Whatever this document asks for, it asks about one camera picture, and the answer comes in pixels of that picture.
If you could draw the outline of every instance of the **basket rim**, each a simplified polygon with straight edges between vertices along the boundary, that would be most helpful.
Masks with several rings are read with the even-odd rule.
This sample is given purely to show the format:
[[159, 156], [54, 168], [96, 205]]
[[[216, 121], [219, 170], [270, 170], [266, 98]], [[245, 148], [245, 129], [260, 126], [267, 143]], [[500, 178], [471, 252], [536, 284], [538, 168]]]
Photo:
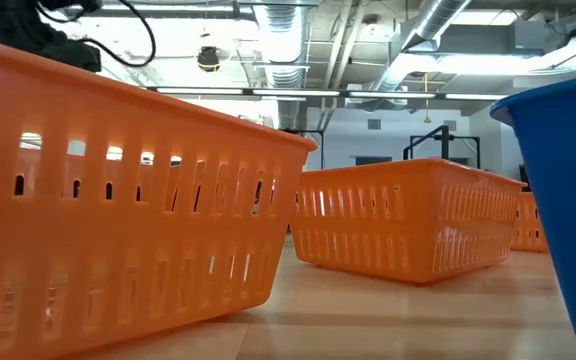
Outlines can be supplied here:
[[517, 181], [514, 179], [507, 178], [502, 175], [486, 172], [480, 169], [475, 169], [469, 166], [461, 165], [449, 160], [445, 159], [412, 159], [412, 160], [403, 160], [403, 161], [392, 161], [387, 163], [381, 164], [370, 164], [370, 165], [361, 165], [361, 166], [347, 166], [342, 168], [334, 168], [334, 169], [324, 169], [324, 170], [314, 170], [314, 171], [306, 171], [302, 174], [302, 178], [309, 176], [308, 174], [320, 174], [320, 173], [334, 173], [334, 172], [362, 172], [366, 169], [386, 169], [396, 165], [401, 164], [416, 164], [416, 165], [435, 165], [435, 166], [444, 166], [444, 167], [452, 167], [452, 168], [461, 168], [463, 170], [470, 171], [471, 173], [475, 173], [478, 175], [486, 175], [488, 177], [492, 177], [497, 180], [502, 180], [505, 182], [513, 183], [514, 185], [520, 185], [521, 187], [525, 187], [528, 184]]
[[98, 76], [74, 66], [62, 64], [54, 60], [50, 60], [1, 44], [0, 59], [6, 62], [17, 63], [19, 66], [17, 66], [16, 71], [20, 71], [18, 70], [19, 68], [32, 69], [35, 71], [38, 70], [45, 73], [46, 75], [52, 75], [78, 83], [86, 83], [89, 86], [93, 85], [98, 87], [99, 90], [110, 91], [115, 95], [132, 97], [133, 100], [146, 101], [155, 106], [165, 106], [173, 109], [184, 110], [186, 112], [193, 112], [199, 115], [210, 116], [215, 121], [220, 122], [220, 125], [225, 125], [230, 128], [235, 127], [240, 130], [247, 130], [257, 133], [258, 135], [281, 139], [285, 142], [292, 143], [293, 145], [299, 145], [303, 148], [306, 148], [308, 151], [314, 151], [317, 149], [317, 145], [312, 140], [306, 138], [288, 134], [283, 131], [270, 129], [250, 121], [243, 121], [230, 115], [206, 109], [184, 101], [179, 101], [177, 99], [173, 99], [172, 97], [161, 95], [137, 86]]
[[490, 116], [493, 119], [514, 127], [514, 118], [510, 113], [510, 109], [513, 107], [521, 106], [525, 103], [534, 102], [536, 100], [541, 100], [546, 97], [573, 92], [576, 92], [576, 79], [542, 86], [536, 89], [526, 90], [524, 92], [505, 97], [494, 103], [490, 108]]

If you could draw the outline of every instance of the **ceiling light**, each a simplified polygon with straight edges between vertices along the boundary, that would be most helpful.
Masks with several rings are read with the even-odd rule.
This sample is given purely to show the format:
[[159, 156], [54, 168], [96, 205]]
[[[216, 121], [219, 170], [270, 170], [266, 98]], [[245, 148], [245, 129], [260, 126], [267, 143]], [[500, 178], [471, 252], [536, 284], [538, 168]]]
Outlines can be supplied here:
[[379, 99], [434, 99], [436, 94], [414, 92], [351, 91], [350, 97]]
[[526, 55], [448, 55], [442, 57], [436, 71], [462, 75], [521, 75], [535, 67]]
[[508, 95], [485, 95], [485, 94], [446, 94], [446, 100], [483, 100], [497, 101]]
[[157, 88], [161, 94], [167, 95], [241, 95], [241, 89], [228, 88]]
[[453, 25], [510, 25], [514, 23], [518, 16], [524, 13], [523, 10], [465, 10], [452, 22]]
[[270, 100], [270, 101], [306, 101], [305, 97], [298, 97], [298, 96], [262, 96], [261, 100]]
[[[184, 5], [180, 3], [179, 5], [157, 5], [157, 4], [135, 4], [135, 9], [138, 11], [180, 11], [180, 10], [188, 10], [188, 11], [203, 11], [203, 12], [214, 12], [214, 11], [232, 11], [232, 6], [197, 6], [197, 5]], [[110, 10], [110, 11], [129, 11], [128, 8], [123, 6], [122, 4], [108, 4], [102, 7], [102, 10]], [[247, 7], [242, 7], [239, 10], [241, 13], [244, 14], [252, 14], [252, 9]]]
[[322, 97], [339, 96], [339, 91], [330, 91], [330, 90], [259, 89], [259, 90], [253, 90], [252, 93], [261, 96], [322, 96]]

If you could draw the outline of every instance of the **plastic basket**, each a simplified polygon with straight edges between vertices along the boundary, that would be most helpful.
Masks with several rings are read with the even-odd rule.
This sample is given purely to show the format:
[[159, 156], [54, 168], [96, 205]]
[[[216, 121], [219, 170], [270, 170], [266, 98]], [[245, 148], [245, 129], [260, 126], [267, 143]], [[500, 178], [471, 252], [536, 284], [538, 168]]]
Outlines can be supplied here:
[[515, 227], [517, 234], [512, 241], [512, 250], [548, 252], [548, 242], [532, 193], [524, 192], [519, 195]]
[[307, 172], [297, 257], [414, 283], [492, 265], [510, 251], [521, 186], [434, 159]]
[[[24, 132], [41, 136], [40, 150], [19, 149]], [[85, 156], [67, 155], [74, 139]], [[121, 161], [106, 160], [111, 145]], [[52, 358], [263, 303], [312, 149], [0, 46], [0, 359]]]
[[576, 332], [576, 79], [505, 98], [492, 116], [515, 129]]

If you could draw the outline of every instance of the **white wall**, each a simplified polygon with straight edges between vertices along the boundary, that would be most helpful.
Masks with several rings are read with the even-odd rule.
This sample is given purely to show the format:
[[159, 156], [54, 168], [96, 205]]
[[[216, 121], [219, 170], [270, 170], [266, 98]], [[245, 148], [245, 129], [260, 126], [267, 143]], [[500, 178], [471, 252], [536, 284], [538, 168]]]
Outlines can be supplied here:
[[[316, 123], [319, 115], [319, 109], [309, 109], [309, 123]], [[443, 125], [445, 120], [457, 121], [455, 135], [469, 134], [468, 118], [462, 117], [459, 111], [433, 110], [430, 112], [432, 120], [430, 124], [424, 123], [425, 117], [425, 111], [415, 114], [407, 111], [366, 113], [362, 110], [339, 109], [331, 119], [326, 132], [325, 167], [354, 166], [357, 156], [387, 156], [393, 160], [403, 160], [403, 149], [410, 144], [411, 135], [425, 135]], [[381, 119], [381, 130], [368, 130], [368, 119]], [[439, 141], [428, 140], [415, 148], [414, 156], [440, 157], [441, 144]], [[451, 142], [450, 156], [474, 158], [472, 151], [460, 141]], [[320, 159], [320, 150], [310, 153], [305, 169], [319, 170]]]
[[470, 117], [471, 136], [481, 137], [481, 167], [519, 179], [523, 158], [515, 133], [510, 126], [492, 119], [489, 111], [485, 108]]

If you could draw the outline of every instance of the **floor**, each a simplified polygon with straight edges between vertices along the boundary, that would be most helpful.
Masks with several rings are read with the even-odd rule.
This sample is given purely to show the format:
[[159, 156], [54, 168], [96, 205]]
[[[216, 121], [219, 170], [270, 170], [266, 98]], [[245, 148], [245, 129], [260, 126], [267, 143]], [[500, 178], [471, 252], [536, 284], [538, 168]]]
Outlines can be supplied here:
[[575, 360], [550, 258], [501, 265], [431, 287], [330, 271], [284, 249], [270, 300], [95, 360]]

